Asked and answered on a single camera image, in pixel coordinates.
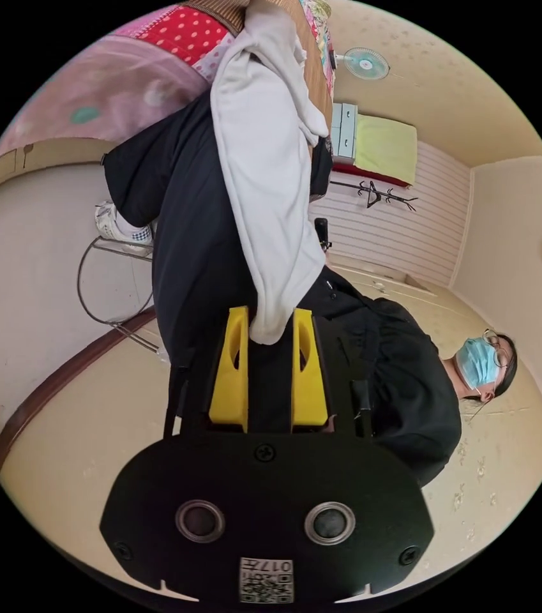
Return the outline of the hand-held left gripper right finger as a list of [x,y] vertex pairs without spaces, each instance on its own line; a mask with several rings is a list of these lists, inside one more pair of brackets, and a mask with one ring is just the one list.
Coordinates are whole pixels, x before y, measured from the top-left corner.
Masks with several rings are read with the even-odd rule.
[[292,318],[291,397],[292,427],[326,424],[328,409],[313,316],[300,308]]

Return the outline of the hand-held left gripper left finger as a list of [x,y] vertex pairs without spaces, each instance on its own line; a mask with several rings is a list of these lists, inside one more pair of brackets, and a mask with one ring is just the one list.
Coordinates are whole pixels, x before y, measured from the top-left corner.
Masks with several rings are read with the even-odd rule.
[[209,418],[214,425],[248,424],[249,340],[248,309],[231,308],[209,406]]

